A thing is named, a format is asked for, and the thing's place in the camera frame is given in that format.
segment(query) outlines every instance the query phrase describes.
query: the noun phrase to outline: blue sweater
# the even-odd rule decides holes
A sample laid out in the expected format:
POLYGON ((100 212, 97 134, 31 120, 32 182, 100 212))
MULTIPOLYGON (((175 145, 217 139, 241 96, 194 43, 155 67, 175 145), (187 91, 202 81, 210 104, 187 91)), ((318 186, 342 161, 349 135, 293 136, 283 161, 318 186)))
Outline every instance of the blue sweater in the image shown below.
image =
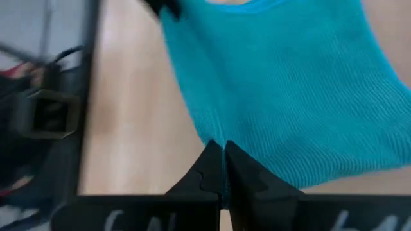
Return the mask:
POLYGON ((179 0, 160 17, 203 142, 233 140, 308 187, 411 161, 411 94, 360 0, 179 0))

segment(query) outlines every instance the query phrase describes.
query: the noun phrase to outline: black clamp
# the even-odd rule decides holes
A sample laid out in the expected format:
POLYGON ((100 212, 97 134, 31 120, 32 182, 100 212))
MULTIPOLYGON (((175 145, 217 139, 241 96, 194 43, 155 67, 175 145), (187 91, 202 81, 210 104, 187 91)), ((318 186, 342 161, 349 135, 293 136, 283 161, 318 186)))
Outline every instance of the black clamp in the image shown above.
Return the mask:
POLYGON ((159 16, 160 10, 166 6, 179 19, 181 14, 181 8, 177 0, 145 0, 148 6, 159 16))
POLYGON ((292 230, 298 197, 304 195, 243 151, 225 146, 233 230, 292 230))
POLYGON ((54 213, 51 229, 218 230, 222 179, 222 148, 211 141, 165 195, 79 196, 54 213))

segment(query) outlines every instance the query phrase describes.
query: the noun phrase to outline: black cable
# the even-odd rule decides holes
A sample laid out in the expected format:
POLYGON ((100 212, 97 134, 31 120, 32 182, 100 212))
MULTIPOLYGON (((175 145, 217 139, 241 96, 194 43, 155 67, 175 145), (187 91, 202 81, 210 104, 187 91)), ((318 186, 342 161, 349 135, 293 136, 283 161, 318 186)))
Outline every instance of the black cable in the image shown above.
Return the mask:
POLYGON ((31 55, 30 53, 26 52, 26 51, 21 51, 18 50, 12 46, 9 46, 3 42, 0 42, 0 51, 4 52, 8 55, 14 56, 24 62, 31 62, 33 65, 35 66, 45 66, 47 65, 47 61, 41 59, 41 58, 37 58, 34 55, 31 55))
POLYGON ((71 55, 71 54, 73 54, 73 53, 75 53, 75 52, 79 52, 79 51, 81 51, 82 49, 83 49, 83 46, 76 46, 76 47, 70 48, 70 49, 68 49, 68 50, 65 50, 65 51, 61 52, 60 54, 58 54, 58 55, 56 56, 56 58, 53 60, 53 63, 56 64, 56 63, 59 62, 61 59, 65 58, 65 57, 67 57, 67 56, 69 56, 69 55, 71 55))

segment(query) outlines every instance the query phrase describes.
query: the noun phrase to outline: wooden table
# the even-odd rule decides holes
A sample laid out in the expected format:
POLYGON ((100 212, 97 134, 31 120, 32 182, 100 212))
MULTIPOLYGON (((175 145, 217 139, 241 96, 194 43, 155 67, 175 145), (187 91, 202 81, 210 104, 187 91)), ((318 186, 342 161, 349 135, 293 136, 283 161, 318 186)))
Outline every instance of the wooden table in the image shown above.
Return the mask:
MULTIPOLYGON (((157 19, 136 0, 102 1, 79 193, 165 193, 204 145, 175 83, 157 19)), ((384 52, 411 86, 411 1, 364 3, 384 52)), ((306 192, 411 194, 411 168, 340 179, 306 192)), ((227 213, 222 216, 222 230, 229 230, 227 213)))

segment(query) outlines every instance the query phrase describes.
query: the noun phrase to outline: teal knit fabric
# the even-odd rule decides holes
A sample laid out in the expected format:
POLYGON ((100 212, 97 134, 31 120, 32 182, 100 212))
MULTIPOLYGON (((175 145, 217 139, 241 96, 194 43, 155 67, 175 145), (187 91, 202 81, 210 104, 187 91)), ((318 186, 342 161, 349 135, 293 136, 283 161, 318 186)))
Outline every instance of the teal knit fabric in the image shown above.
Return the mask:
POLYGON ((308 187, 411 161, 411 94, 360 0, 179 0, 160 13, 203 142, 233 140, 308 187))

